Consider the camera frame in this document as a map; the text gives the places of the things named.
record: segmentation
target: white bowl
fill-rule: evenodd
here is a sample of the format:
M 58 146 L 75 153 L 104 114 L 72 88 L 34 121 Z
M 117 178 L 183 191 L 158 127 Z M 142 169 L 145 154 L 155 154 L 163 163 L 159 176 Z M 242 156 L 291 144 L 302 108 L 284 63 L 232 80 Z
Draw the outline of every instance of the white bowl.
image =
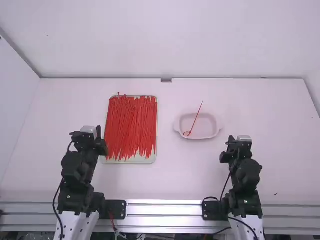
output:
M 185 139 L 201 140 L 214 138 L 223 128 L 222 122 L 218 116 L 214 116 L 207 112 L 199 112 L 195 121 L 196 116 L 196 112 L 182 114 L 175 120 L 173 129 L 180 133 L 181 137 Z M 185 136 L 188 133 L 185 135 L 184 133 L 189 132 L 193 124 L 192 133 L 189 136 Z

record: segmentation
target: cable connector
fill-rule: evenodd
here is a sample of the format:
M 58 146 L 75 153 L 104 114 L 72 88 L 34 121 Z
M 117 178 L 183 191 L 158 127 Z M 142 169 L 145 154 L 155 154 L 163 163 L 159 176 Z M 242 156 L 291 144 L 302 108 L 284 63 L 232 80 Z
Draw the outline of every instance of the cable connector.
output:
M 118 239 L 118 236 L 123 238 L 123 239 L 127 239 L 127 236 L 125 233 L 118 231 L 117 229 L 114 231 L 114 235 L 115 235 L 115 239 Z

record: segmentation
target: tray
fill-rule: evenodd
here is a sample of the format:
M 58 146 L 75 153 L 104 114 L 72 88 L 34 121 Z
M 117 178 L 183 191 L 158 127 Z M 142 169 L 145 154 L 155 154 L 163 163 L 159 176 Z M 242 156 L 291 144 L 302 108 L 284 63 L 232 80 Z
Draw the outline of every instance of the tray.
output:
M 118 97 L 118 95 L 114 95 L 112 96 L 110 99 L 112 98 L 116 98 Z M 135 97 L 135 98 L 140 98 L 141 96 L 139 95 L 127 95 L 127 97 Z M 156 161 L 156 157 L 157 157 L 157 143 L 158 143 L 158 114 L 159 114 L 159 102 L 156 96 L 152 96 L 152 95 L 144 95 L 144 97 L 155 97 L 155 101 L 158 103 L 158 107 L 157 107 L 157 112 L 156 112 L 156 139 L 155 139 L 155 152 L 152 151 L 152 154 L 150 155 L 150 157 L 148 159 L 146 159 L 144 156 L 140 156 L 139 151 L 136 153 L 135 156 L 127 158 L 127 160 L 125 161 L 124 159 L 118 161 L 115 160 L 115 158 L 110 158 L 109 160 L 106 160 L 105 156 L 100 156 L 99 157 L 99 162 L 103 163 L 103 164 L 152 164 Z

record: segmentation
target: black bracket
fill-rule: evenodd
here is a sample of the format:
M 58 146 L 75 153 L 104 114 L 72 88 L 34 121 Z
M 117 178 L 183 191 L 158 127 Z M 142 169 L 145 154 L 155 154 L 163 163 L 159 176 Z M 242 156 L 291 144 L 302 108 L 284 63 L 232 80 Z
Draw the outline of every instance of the black bracket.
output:
M 228 221 L 228 215 L 219 201 L 203 201 L 202 219 L 204 221 Z
M 127 215 L 127 202 L 124 200 L 105 200 L 105 213 L 100 219 L 110 219 L 110 214 L 115 220 L 124 220 Z

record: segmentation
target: metal extrusion bar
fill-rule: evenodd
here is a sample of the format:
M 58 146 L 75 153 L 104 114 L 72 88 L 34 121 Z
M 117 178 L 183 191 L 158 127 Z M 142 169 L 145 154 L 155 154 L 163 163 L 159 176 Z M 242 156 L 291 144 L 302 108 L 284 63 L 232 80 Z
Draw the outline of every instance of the metal extrusion bar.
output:
M 266 234 L 320 235 L 320 205 L 264 204 L 262 209 Z M 50 202 L 0 201 L 0 210 L 0 232 L 56 230 Z M 212 234 L 230 226 L 204 221 L 201 200 L 127 200 L 126 218 L 114 223 L 124 233 Z M 94 231 L 112 232 L 110 221 L 100 219 Z

